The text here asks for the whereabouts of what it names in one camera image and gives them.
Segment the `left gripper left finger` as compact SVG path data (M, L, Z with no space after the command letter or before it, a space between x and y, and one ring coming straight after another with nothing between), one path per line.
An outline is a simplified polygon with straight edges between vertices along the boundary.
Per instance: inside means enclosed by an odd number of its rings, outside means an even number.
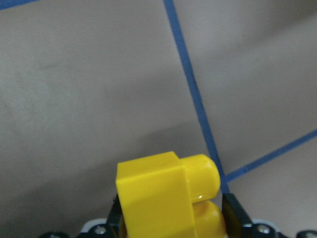
M124 221L118 195L113 200L113 205L106 220L107 238L127 238L127 228Z

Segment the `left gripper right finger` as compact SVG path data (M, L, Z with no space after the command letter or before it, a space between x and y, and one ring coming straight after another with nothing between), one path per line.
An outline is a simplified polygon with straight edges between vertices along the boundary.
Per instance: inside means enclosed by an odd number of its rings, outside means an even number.
M222 194L222 214L229 238L250 238L253 222L233 193Z

